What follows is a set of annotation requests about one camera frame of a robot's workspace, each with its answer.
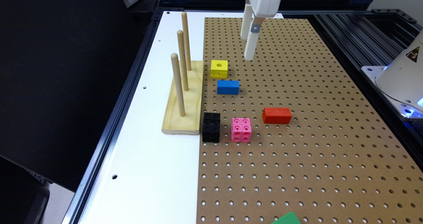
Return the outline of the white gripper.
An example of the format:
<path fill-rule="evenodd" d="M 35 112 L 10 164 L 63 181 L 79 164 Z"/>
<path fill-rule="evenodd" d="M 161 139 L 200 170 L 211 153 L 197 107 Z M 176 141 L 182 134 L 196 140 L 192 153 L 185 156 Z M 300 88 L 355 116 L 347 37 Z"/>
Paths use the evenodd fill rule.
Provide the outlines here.
<path fill-rule="evenodd" d="M 241 39 L 247 40 L 244 52 L 246 60 L 253 60 L 262 23 L 265 18 L 276 15 L 280 2 L 281 0 L 245 0 Z"/>

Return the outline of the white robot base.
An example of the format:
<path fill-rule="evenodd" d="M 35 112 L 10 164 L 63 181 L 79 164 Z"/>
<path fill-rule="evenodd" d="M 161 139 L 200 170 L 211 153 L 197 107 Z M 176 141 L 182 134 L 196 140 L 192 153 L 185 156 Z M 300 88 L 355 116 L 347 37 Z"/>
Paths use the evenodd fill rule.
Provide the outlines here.
<path fill-rule="evenodd" d="M 399 116 L 422 119 L 422 33 L 389 65 L 363 66 L 362 71 Z"/>

